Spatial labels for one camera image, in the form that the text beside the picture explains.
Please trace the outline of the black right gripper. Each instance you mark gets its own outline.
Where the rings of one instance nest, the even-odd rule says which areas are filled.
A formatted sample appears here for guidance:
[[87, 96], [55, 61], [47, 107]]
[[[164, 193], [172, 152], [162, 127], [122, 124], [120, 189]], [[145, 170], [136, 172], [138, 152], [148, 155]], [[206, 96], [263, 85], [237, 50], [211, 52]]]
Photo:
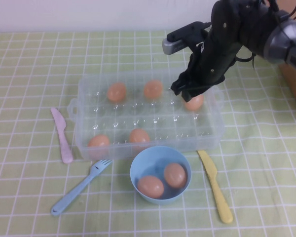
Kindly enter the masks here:
[[211, 29], [203, 42], [200, 58], [192, 69], [179, 74], [171, 85], [175, 95], [182, 92], [184, 101], [202, 95], [224, 82], [224, 74], [240, 50], [239, 32], [243, 1], [218, 1], [211, 14]]

